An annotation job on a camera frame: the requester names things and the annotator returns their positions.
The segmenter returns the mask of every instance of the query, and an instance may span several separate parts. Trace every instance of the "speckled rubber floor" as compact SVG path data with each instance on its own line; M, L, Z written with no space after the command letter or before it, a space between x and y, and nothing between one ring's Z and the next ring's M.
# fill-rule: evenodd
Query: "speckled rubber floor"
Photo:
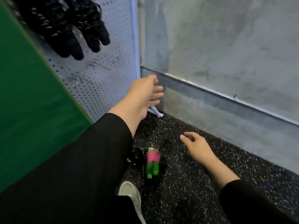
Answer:
M195 131L204 136L219 159L255 188L264 190L271 203L299 222L299 176L216 138L174 117L152 114L140 123L134 147L151 143L167 159L164 179L145 185L140 171L129 166L123 180L132 181L141 194L141 210L150 223L229 223L222 214L217 193L203 167L186 152L179 136Z

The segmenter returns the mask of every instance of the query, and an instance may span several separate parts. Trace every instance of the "green board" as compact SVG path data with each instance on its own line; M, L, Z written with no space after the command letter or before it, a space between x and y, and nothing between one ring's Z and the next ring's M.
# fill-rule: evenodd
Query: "green board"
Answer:
M0 192L91 122L0 0Z

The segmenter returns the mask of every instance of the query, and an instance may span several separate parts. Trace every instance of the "green toy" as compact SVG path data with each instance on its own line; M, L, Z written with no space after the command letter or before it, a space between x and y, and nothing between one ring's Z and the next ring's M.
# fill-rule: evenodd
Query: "green toy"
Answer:
M149 147L147 151L147 178L151 179L152 175L158 175L159 162L161 155L154 147Z

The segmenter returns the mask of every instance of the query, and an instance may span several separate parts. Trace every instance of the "concrete wall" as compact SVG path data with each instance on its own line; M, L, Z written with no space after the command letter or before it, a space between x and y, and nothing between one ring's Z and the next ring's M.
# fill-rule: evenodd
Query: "concrete wall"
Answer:
M142 64L299 120L299 0L138 4ZM159 78L159 109L299 174L299 127Z
M142 62L299 121L299 0L139 0Z

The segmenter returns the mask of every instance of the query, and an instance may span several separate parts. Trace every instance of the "pegboard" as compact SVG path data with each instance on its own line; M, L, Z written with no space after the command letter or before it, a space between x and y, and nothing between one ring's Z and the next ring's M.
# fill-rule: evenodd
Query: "pegboard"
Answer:
M127 94L131 83L139 78L140 66L137 21L134 0L94 0L102 9L102 20L110 34L111 43L101 44L101 51L93 53L81 32L73 32L84 52L84 59L61 58L42 37L28 31L39 52L63 82L93 122L116 105Z

